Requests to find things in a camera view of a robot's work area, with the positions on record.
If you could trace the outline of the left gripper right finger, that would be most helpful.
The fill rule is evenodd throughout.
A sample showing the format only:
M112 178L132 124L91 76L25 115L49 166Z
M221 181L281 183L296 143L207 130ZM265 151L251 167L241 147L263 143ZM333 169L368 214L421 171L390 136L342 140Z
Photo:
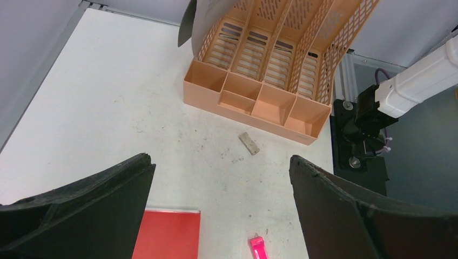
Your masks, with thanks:
M289 177L309 258L457 258L457 214L394 200L294 155Z

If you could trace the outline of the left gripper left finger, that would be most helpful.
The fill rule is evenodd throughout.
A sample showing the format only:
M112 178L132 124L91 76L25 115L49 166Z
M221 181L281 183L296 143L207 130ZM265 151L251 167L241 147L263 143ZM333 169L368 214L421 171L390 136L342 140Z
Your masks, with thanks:
M1 258L131 258L155 164L137 154L1 206Z

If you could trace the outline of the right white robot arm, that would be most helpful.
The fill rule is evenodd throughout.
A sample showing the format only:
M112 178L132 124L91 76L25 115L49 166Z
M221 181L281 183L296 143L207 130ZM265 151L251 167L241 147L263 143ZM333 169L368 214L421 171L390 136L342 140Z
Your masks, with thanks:
M345 123L343 135L354 143L376 138L381 129L397 122L411 108L455 85L457 37L393 78L361 92L356 114Z

